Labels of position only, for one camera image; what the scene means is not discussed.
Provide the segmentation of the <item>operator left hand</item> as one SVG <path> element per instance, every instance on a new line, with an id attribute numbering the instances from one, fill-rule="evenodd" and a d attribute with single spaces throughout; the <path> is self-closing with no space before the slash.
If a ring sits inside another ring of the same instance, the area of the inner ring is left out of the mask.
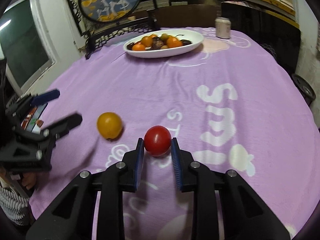
<path id="1" fill-rule="evenodd" d="M 23 174 L 22 186 L 27 190 L 33 188 L 36 185 L 37 175 L 35 172 L 27 172 Z"/>

